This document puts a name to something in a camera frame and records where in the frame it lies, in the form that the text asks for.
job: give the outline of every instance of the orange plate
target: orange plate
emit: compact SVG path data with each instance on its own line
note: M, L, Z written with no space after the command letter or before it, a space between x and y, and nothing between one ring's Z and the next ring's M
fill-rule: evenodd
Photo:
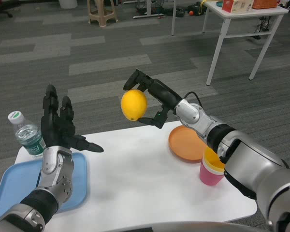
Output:
M173 154L189 163L201 162L207 147L194 130L185 126L176 127L170 133L169 146Z

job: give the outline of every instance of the white bottle cap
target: white bottle cap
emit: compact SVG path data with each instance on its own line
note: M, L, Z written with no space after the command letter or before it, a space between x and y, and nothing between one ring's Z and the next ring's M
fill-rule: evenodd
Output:
M8 119L12 124L19 124L25 120L25 117L20 111L13 111L9 114Z

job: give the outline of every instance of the pink cup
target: pink cup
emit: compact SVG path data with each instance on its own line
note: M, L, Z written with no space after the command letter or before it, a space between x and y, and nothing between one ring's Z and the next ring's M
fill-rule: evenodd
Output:
M210 168L205 160L204 156L202 158L201 167L200 167L200 179L206 185L216 185L224 177L223 172L218 172Z

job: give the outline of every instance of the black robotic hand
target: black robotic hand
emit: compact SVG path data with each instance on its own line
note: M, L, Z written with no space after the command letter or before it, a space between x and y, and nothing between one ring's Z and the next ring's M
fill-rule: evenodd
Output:
M125 83L123 90L130 90L137 84L140 84L137 88L138 90L144 92L148 89L149 94L162 103L162 111L158 111L154 118L142 117L138 121L161 129L168 118L167 114L169 110L174 111L182 98L160 80L152 79L138 69L135 70Z
M57 114L58 97L56 88L48 85L46 95L43 99L44 116L41 119L42 136L47 147L62 146L67 149L89 150L93 152L103 152L103 148L94 143L89 143L81 135L75 135L73 124L74 111L71 100L64 96L60 116Z

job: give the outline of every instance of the water bottle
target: water bottle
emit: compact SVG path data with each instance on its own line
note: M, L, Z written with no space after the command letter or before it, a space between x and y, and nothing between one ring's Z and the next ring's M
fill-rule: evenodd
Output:
M29 154L41 156L46 145L38 126L25 119L20 111L11 112L8 119L14 126L15 137L20 144Z

